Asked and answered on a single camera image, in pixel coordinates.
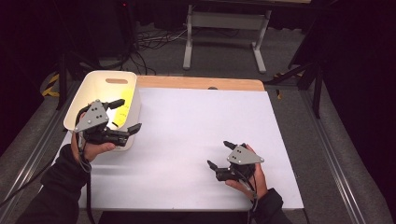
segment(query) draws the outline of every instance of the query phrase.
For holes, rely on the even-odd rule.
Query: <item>gray floor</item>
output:
[[[258,73],[249,46],[249,42],[254,38],[254,32],[239,32],[235,37],[226,37],[214,31],[199,32],[193,39],[189,71],[182,69],[185,46],[183,39],[173,41],[160,49],[147,49],[140,53],[147,66],[162,76],[268,80],[278,72],[288,71],[288,63],[304,36],[299,31],[267,31],[262,45],[262,57],[267,67],[266,75]],[[128,61],[123,69],[138,73],[131,61]],[[340,193],[339,183],[334,179],[334,172],[325,156],[326,151],[315,126],[317,120],[311,118],[310,109],[304,105],[303,92],[291,86],[294,82],[295,80],[290,79],[276,87],[265,86],[265,89],[270,94],[307,216],[311,223],[354,223],[347,211],[343,194]],[[276,97],[275,89],[280,90],[281,100]],[[4,198],[12,187],[22,166],[32,155],[41,134],[48,128],[52,116],[60,113],[55,111],[56,105],[56,98],[46,97],[42,106],[0,158],[0,198]],[[393,223],[384,198],[361,163],[325,88],[322,91],[320,115],[319,122],[329,137],[334,155],[342,167],[365,223]],[[51,140],[36,167],[37,170],[56,153],[64,135],[61,120],[51,131]],[[38,192],[39,187],[38,181],[35,181],[26,189],[19,202],[12,208],[12,213],[2,223],[14,223]],[[285,212],[293,223],[307,223],[302,210]],[[100,211],[95,212],[95,217],[99,216]],[[89,223],[84,211],[81,211],[78,223]]]

